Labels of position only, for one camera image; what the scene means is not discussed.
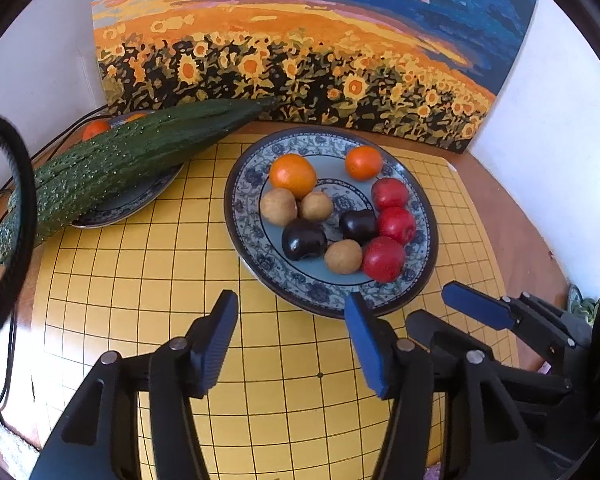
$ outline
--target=potato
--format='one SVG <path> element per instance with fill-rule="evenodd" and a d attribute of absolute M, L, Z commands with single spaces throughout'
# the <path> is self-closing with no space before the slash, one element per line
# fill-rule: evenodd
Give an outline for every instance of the potato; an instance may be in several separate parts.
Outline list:
<path fill-rule="evenodd" d="M 283 187 L 267 191 L 260 199 L 260 214 L 273 225 L 286 226 L 298 217 L 294 194 Z"/>
<path fill-rule="evenodd" d="M 355 240 L 341 240 L 329 246 L 324 263 L 336 274 L 353 274 L 362 265 L 362 248 Z"/>
<path fill-rule="evenodd" d="M 312 222 L 322 222 L 333 213 L 333 202 L 329 196 L 321 191 L 312 191 L 300 203 L 300 218 Z"/>

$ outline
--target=tangerine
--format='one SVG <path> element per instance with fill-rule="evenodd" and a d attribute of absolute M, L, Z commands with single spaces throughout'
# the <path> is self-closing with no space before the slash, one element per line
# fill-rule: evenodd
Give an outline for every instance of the tangerine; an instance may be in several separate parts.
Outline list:
<path fill-rule="evenodd" d="M 287 153 L 274 160 L 269 170 L 269 178 L 273 187 L 288 189 L 296 200 L 302 200 L 318 182 L 318 176 L 311 163 L 296 153 Z"/>
<path fill-rule="evenodd" d="M 358 182 L 375 177 L 382 170 L 382 155 L 371 146 L 358 146 L 347 153 L 344 166 L 349 176 Z"/>
<path fill-rule="evenodd" d="M 104 119 L 91 121 L 82 132 L 82 140 L 93 139 L 96 135 L 102 134 L 110 129 L 109 123 Z"/>
<path fill-rule="evenodd" d="M 136 119 L 139 119 L 140 117 L 144 117 L 145 115 L 147 115 L 146 112 L 136 112 L 135 114 L 131 114 L 131 115 L 129 115 L 129 117 L 127 117 L 125 119 L 125 124 L 130 123 L 131 121 L 135 121 Z"/>

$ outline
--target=plate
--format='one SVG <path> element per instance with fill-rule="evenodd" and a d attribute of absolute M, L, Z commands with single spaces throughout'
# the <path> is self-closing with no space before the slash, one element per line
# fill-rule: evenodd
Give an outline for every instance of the plate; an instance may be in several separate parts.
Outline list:
<path fill-rule="evenodd" d="M 407 261 L 393 283 L 378 283 L 361 271 L 348 276 L 331 272 L 323 258 L 292 262 L 282 251 L 281 227 L 260 217 L 260 197 L 272 189 L 269 168 L 284 153 L 299 153 L 314 166 L 317 190 L 331 197 L 333 215 L 322 227 L 330 241 L 342 239 L 339 213 L 372 208 L 371 186 L 376 179 L 357 182 L 346 172 L 349 150 L 362 145 L 380 151 L 384 166 L 378 178 L 397 178 L 411 193 L 408 209 L 416 221 L 415 238 L 407 246 Z M 224 219 L 245 266 L 273 292 L 314 314 L 343 318 L 345 298 L 360 292 L 376 316 L 409 303 L 429 281 L 438 256 L 438 228 L 420 184 L 394 156 L 353 134 L 326 128 L 302 127 L 264 137 L 250 146 L 229 174 L 224 190 Z"/>
<path fill-rule="evenodd" d="M 128 115 L 116 117 L 111 121 L 111 126 L 122 124 Z M 158 175 L 139 180 L 133 187 L 105 200 L 96 209 L 75 219 L 71 225 L 79 229 L 95 229 L 128 218 L 167 189 L 183 167 L 184 164 L 173 166 Z"/>

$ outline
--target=cucumber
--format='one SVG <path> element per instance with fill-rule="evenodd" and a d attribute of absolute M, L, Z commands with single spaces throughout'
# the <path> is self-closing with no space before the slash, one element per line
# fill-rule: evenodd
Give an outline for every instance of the cucumber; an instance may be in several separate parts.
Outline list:
<path fill-rule="evenodd" d="M 109 196 L 189 160 L 270 109 L 275 100 L 207 100 L 160 110 L 113 127 L 68 149 L 35 171 L 38 199 L 36 245 Z M 0 224 L 0 265 L 14 237 L 18 197 Z"/>

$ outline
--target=red apple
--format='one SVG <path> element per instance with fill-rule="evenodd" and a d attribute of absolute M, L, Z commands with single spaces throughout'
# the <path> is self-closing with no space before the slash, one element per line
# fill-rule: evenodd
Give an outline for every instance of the red apple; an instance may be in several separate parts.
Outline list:
<path fill-rule="evenodd" d="M 391 283 L 400 276 L 407 254 L 395 240 L 379 236 L 369 242 L 362 259 L 362 271 L 372 280 Z"/>
<path fill-rule="evenodd" d="M 406 245 L 416 234 L 416 220 L 406 209 L 388 207 L 378 216 L 378 233 Z"/>
<path fill-rule="evenodd" d="M 371 187 L 371 200 L 376 209 L 405 207 L 409 201 L 409 189 L 396 178 L 381 178 Z"/>

